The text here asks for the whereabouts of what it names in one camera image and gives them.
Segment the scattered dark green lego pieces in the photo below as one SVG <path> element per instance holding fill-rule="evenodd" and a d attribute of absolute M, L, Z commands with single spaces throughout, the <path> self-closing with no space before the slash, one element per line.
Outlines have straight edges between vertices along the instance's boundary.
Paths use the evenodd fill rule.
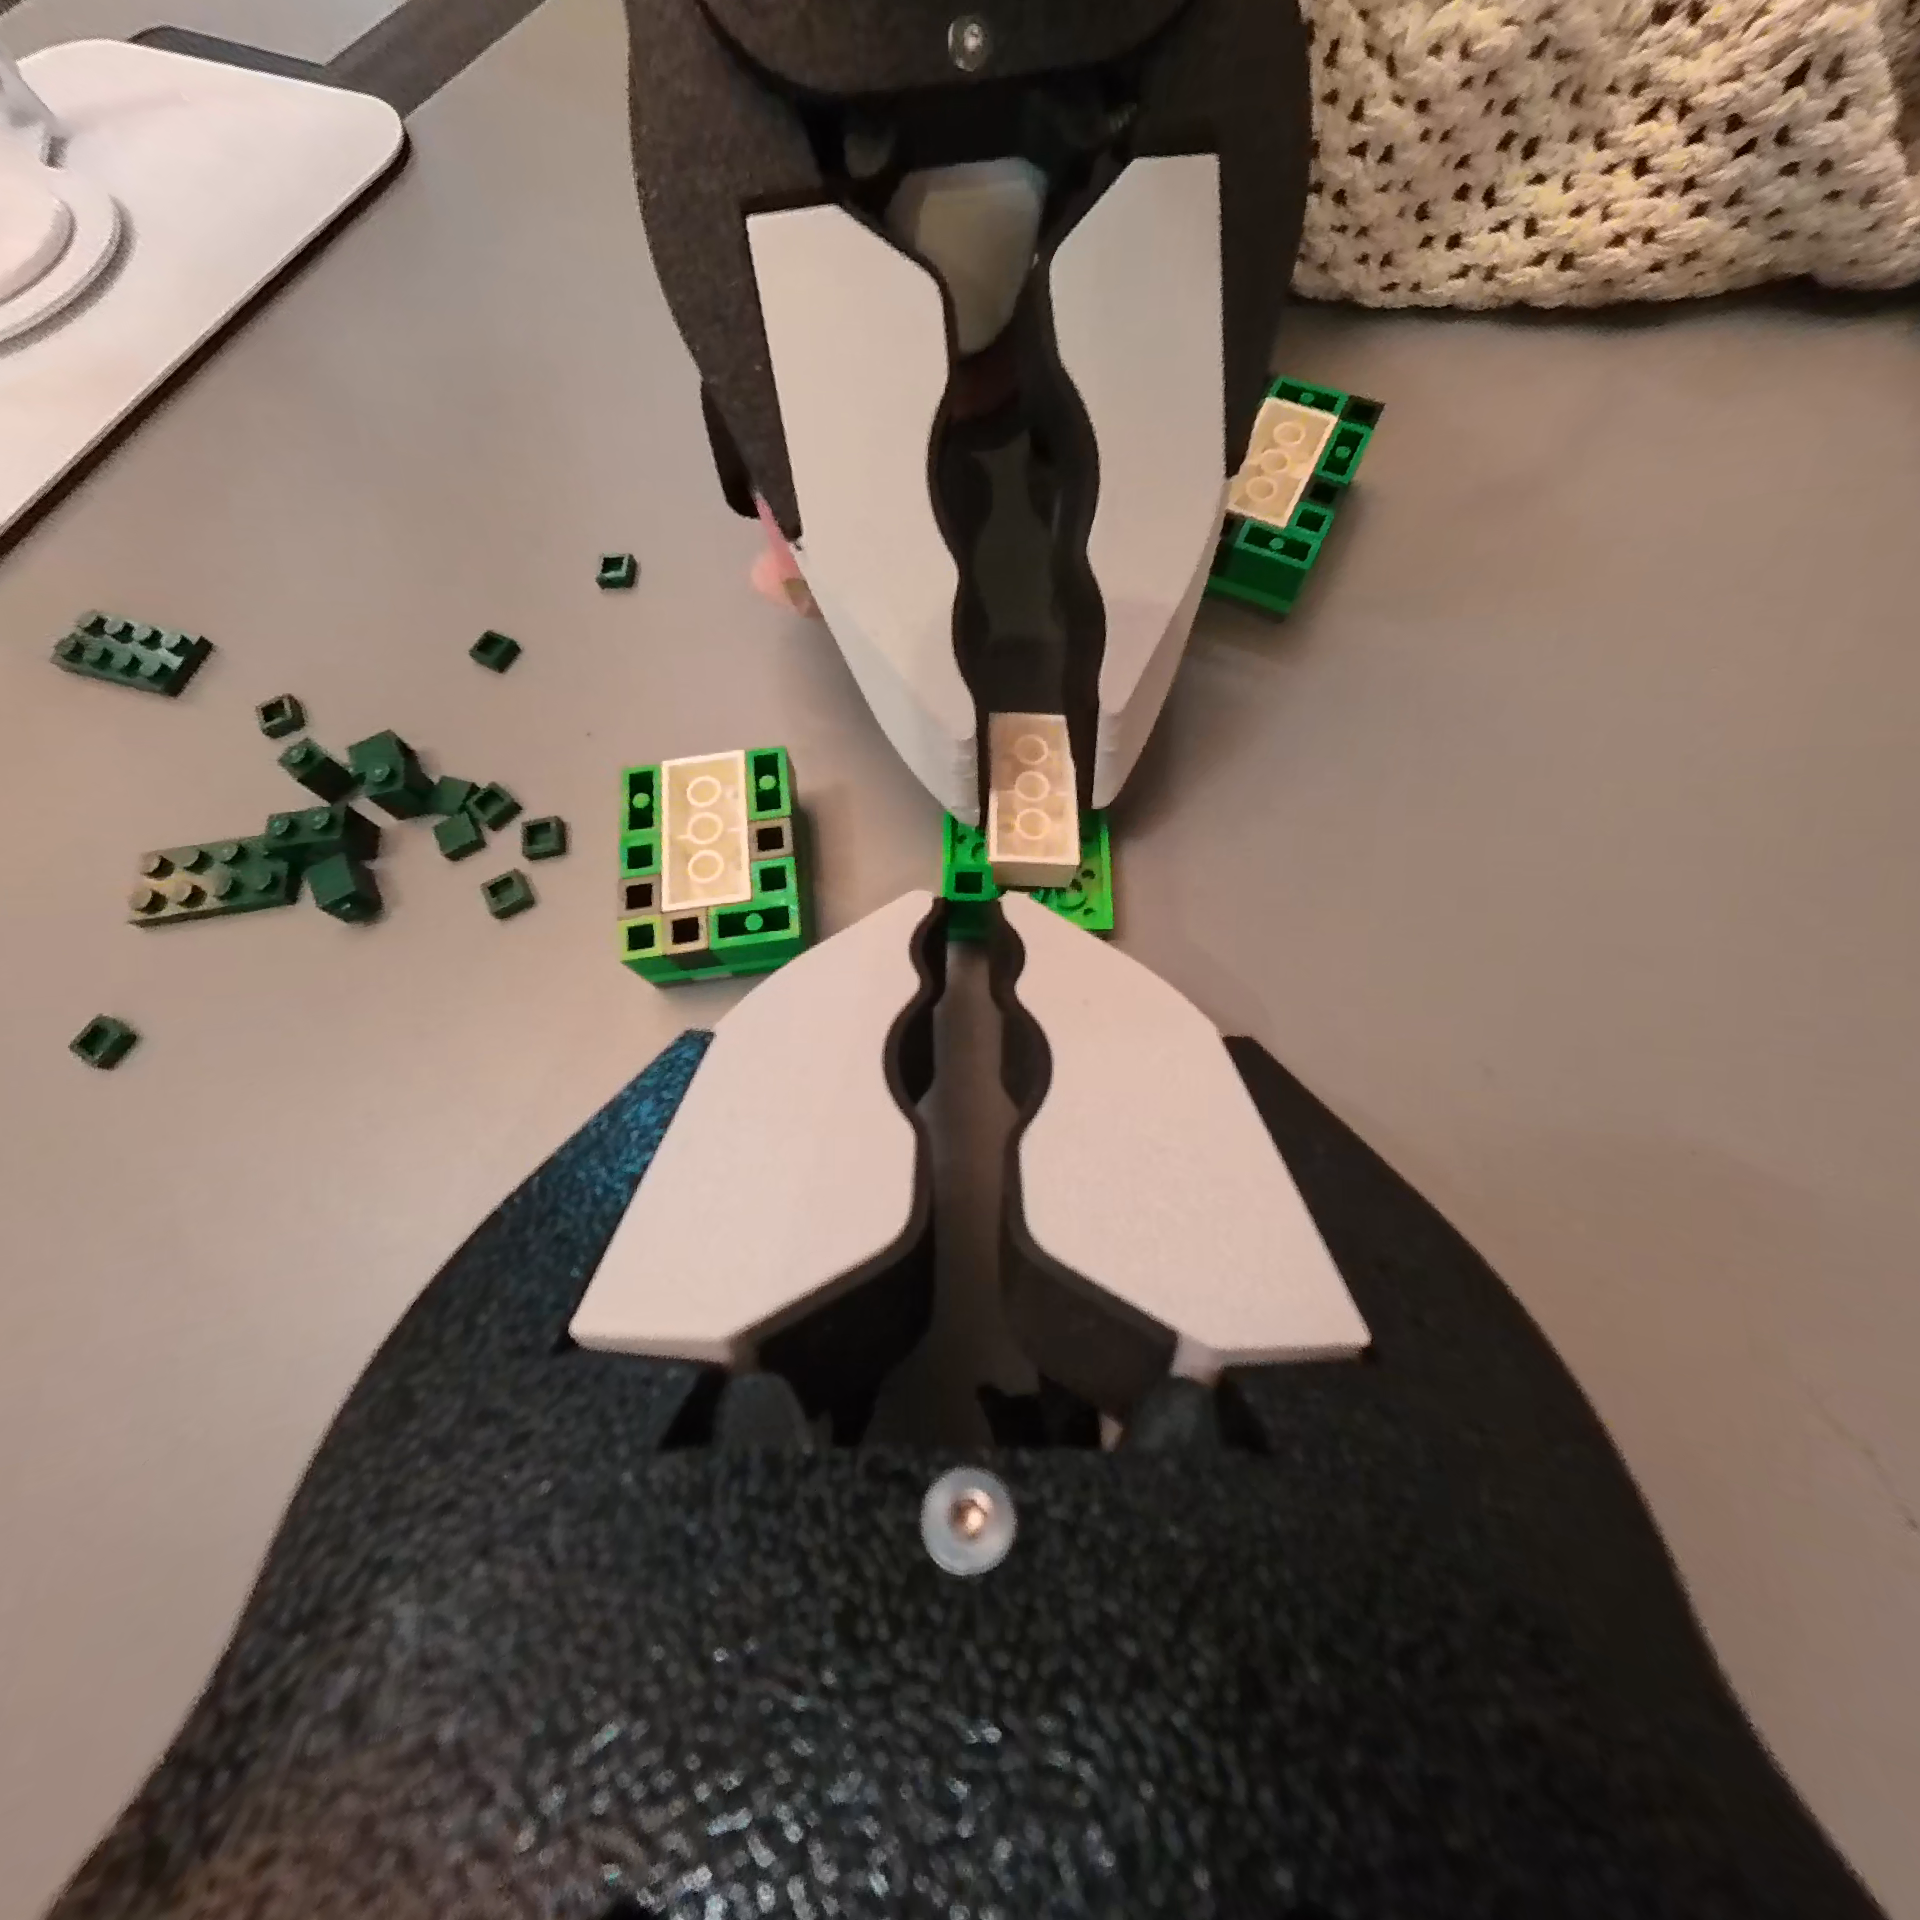
<path fill-rule="evenodd" d="M 253 722 L 266 740 L 282 743 L 276 763 L 300 785 L 305 803 L 269 812 L 253 832 L 141 852 L 125 897 L 127 924 L 226 921 L 292 906 L 301 895 L 333 921 L 373 924 L 383 916 L 373 871 L 382 819 L 425 822 L 435 852 L 448 862 L 485 852 L 490 836 L 517 828 L 519 864 L 482 881 L 488 913 L 508 920 L 535 903 L 523 867 L 569 847 L 563 816 L 523 814 L 517 796 L 497 780 L 432 774 L 393 730 L 353 740 L 338 756 L 312 738 L 305 708 L 292 692 L 253 708 Z M 85 1068 L 108 1072 L 137 1040 L 132 1021 L 96 1013 L 68 1041 L 68 1052 Z"/>

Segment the person's right hand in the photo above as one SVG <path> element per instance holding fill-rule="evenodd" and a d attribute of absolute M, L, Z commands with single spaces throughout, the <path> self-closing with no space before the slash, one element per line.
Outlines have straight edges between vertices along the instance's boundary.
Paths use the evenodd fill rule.
<path fill-rule="evenodd" d="M 753 510 L 761 530 L 761 550 L 749 567 L 751 586 L 773 606 L 796 611 L 799 617 L 817 620 L 817 602 L 803 579 L 803 567 L 793 545 L 781 532 L 772 506 L 756 493 Z"/>

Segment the book stand with white base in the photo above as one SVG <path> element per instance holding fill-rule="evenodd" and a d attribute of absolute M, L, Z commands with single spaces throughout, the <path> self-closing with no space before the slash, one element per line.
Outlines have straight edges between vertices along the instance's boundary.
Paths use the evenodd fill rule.
<path fill-rule="evenodd" d="M 32 521 L 405 150 L 369 92 L 237 51 L 3 57 L 2 527 Z"/>

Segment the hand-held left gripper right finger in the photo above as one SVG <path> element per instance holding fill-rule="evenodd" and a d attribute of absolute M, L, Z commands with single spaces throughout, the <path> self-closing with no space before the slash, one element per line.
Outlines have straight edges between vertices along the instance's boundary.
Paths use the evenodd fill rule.
<path fill-rule="evenodd" d="M 1016 1093 L 1009 1195 L 1045 1373 L 1224 1373 L 1347 1360 L 1371 1334 L 1224 1033 L 1136 958 L 1002 903 Z"/>

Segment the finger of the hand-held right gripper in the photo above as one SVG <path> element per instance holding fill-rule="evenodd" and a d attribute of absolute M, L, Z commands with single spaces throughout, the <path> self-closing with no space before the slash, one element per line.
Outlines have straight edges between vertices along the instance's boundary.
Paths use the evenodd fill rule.
<path fill-rule="evenodd" d="M 1108 808 L 1188 650 L 1226 512 L 1220 160 L 1130 160 L 1052 251 L 1047 295 L 1095 455 L 1090 802 Z"/>
<path fill-rule="evenodd" d="M 879 730 L 942 806 L 975 806 L 977 710 L 953 647 L 957 569 L 930 459 L 948 295 L 847 207 L 746 222 L 806 586 Z"/>

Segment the green lego assembly white brick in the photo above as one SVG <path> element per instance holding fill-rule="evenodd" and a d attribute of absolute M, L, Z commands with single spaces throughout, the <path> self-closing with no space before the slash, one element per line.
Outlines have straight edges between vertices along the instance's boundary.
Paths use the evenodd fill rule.
<path fill-rule="evenodd" d="M 793 763 L 780 743 L 627 765 L 616 946 L 655 987 L 775 971 L 809 939 Z"/>

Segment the dark green lego plate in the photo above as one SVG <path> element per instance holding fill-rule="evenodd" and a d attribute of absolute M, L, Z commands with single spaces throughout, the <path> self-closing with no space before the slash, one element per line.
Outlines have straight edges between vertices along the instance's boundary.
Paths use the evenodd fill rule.
<path fill-rule="evenodd" d="M 53 641 L 51 662 L 82 679 L 173 699 L 212 652 L 201 633 L 87 610 Z"/>

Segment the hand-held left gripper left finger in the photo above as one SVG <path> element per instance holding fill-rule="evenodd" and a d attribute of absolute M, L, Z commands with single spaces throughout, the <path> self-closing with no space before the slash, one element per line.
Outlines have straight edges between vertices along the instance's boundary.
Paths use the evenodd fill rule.
<path fill-rule="evenodd" d="M 710 1044 L 569 1320 L 580 1347 L 737 1364 L 924 1237 L 946 983 L 924 888 L 767 974 Z"/>

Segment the green lego creeper head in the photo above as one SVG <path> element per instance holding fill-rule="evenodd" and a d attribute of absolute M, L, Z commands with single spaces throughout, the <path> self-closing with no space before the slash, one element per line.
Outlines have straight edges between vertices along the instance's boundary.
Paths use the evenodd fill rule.
<path fill-rule="evenodd" d="M 1355 479 L 1384 403 L 1273 377 L 1253 418 L 1211 554 L 1206 596 L 1279 617 L 1290 611 Z"/>

